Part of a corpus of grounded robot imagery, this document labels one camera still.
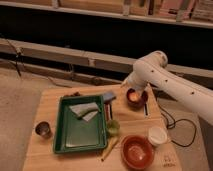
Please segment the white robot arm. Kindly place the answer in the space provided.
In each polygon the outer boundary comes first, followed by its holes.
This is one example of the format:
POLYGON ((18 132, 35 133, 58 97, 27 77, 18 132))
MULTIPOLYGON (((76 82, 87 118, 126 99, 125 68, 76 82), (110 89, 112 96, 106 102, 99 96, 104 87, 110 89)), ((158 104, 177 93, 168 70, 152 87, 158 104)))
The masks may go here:
POLYGON ((213 125, 213 90, 167 71, 167 55, 154 51, 137 59, 121 86, 144 90, 153 84, 213 125))

